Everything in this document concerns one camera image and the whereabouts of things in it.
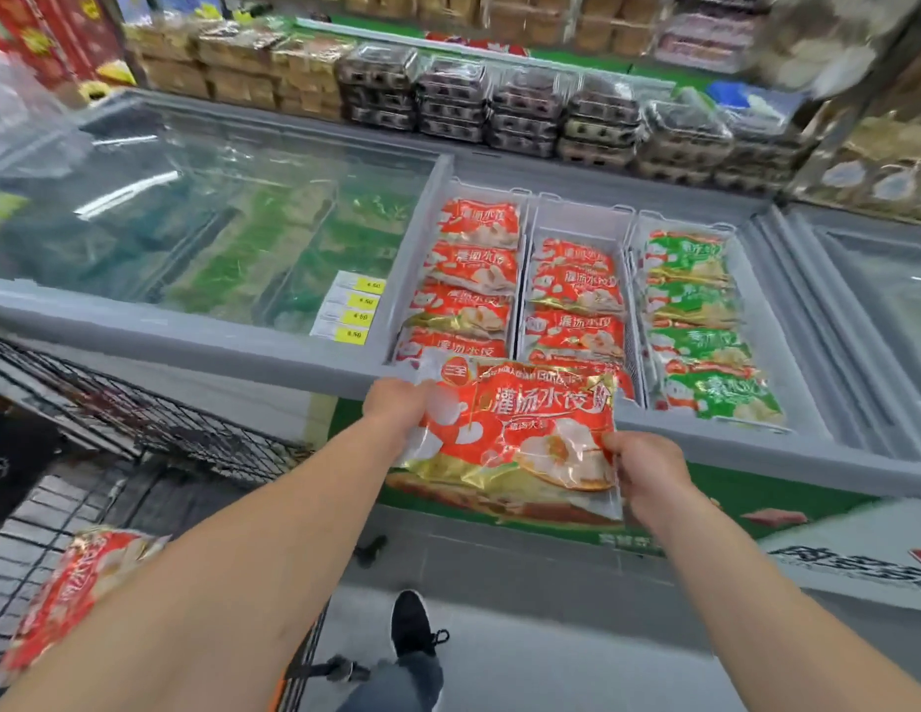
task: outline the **person's right hand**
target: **person's right hand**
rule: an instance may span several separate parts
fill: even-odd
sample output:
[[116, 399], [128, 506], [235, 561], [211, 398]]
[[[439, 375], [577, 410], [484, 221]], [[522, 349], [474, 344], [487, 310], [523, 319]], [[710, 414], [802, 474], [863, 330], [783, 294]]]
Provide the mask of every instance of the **person's right hand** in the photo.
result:
[[609, 432], [605, 446], [615, 454], [622, 496], [633, 514], [658, 536], [680, 500], [703, 495], [691, 483], [681, 448], [647, 432]]

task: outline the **floor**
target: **floor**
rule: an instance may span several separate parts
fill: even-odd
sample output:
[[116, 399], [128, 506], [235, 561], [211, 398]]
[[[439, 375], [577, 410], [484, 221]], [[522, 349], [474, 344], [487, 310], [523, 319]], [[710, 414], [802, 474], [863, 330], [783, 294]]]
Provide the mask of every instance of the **floor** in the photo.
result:
[[[349, 565], [318, 661], [390, 659], [390, 606], [412, 586], [451, 633], [442, 712], [743, 709], [663, 560], [384, 507], [363, 541], [376, 534], [388, 546], [369, 570]], [[921, 680], [921, 612], [818, 599]], [[350, 689], [313, 680], [302, 710], [332, 712]]]

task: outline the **black sneaker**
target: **black sneaker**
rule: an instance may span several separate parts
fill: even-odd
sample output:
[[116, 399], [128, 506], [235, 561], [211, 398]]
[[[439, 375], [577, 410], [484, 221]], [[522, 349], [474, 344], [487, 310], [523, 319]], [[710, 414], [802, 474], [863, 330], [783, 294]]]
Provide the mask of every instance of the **black sneaker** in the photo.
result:
[[398, 657], [412, 652], [424, 652], [434, 657], [434, 647], [451, 638], [446, 629], [431, 633], [424, 599], [413, 589], [398, 595], [391, 610], [391, 645]]

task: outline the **price tag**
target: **price tag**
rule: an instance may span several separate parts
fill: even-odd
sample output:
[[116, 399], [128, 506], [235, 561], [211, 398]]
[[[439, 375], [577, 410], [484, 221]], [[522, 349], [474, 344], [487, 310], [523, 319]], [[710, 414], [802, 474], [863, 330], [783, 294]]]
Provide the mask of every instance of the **price tag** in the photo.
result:
[[378, 298], [371, 294], [349, 295], [348, 307], [354, 310], [375, 310], [378, 307]]
[[368, 292], [369, 294], [382, 294], [384, 291], [384, 280], [375, 277], [359, 277], [355, 280], [352, 288], [356, 292]]
[[349, 343], [350, 345], [364, 345], [368, 339], [368, 330], [353, 327], [339, 327], [335, 331], [335, 341]]
[[346, 310], [342, 313], [342, 324], [351, 324], [355, 327], [371, 327], [371, 318], [374, 312], [366, 310]]

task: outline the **person's left hand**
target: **person's left hand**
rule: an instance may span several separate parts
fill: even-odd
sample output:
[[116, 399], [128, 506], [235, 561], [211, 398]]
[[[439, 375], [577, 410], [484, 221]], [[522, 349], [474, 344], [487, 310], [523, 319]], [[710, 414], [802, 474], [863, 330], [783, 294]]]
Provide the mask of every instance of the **person's left hand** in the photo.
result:
[[376, 380], [365, 397], [362, 416], [378, 420], [396, 435], [407, 435], [417, 427], [438, 388], [432, 380], [412, 384], [395, 378]]

